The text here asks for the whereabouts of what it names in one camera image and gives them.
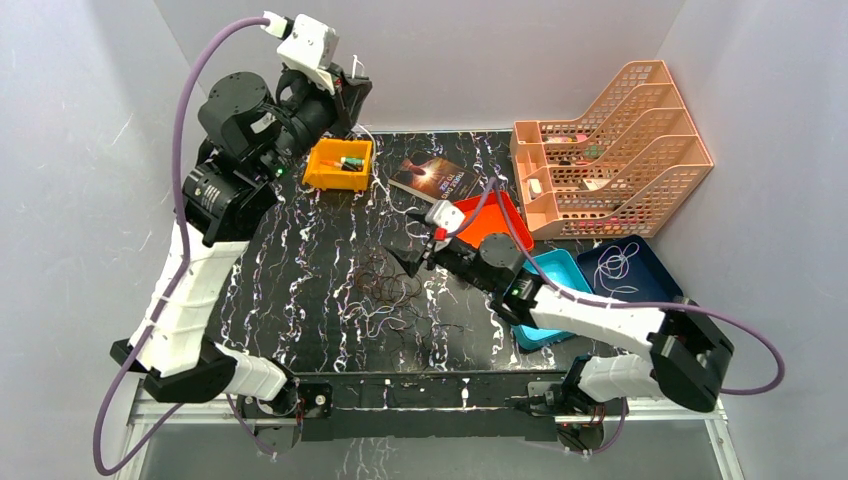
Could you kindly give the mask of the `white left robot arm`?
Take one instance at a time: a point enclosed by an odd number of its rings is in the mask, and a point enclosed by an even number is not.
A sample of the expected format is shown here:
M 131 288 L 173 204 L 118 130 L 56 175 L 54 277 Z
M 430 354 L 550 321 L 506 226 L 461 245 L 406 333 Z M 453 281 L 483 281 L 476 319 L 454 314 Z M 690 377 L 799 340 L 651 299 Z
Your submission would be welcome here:
M 274 182 L 325 135 L 353 129 L 373 84 L 330 69 L 322 90 L 285 68 L 275 88 L 252 72 L 220 79 L 198 111 L 205 139 L 181 181 L 173 245 L 148 311 L 112 358 L 144 377 L 163 403 L 199 404 L 221 394 L 251 397 L 275 416 L 294 411 L 298 379 L 278 361 L 213 341 L 206 332 L 224 283 L 266 212 Z

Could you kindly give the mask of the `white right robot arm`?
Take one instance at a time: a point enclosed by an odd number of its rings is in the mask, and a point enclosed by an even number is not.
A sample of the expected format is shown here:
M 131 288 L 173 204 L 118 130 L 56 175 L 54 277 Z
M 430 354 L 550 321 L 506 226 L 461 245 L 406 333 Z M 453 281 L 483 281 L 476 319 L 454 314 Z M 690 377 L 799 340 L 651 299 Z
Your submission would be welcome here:
M 491 296 L 490 307 L 511 325 L 573 333 L 624 349 L 614 357 L 576 360 L 562 384 L 577 414 L 617 398 L 666 398 L 696 412 L 715 409 L 734 353 L 706 310 L 669 302 L 628 303 L 563 287 L 540 267 L 526 269 L 526 250 L 503 233 L 473 247 L 430 240 L 418 250 L 388 247 L 409 276 L 439 266 Z

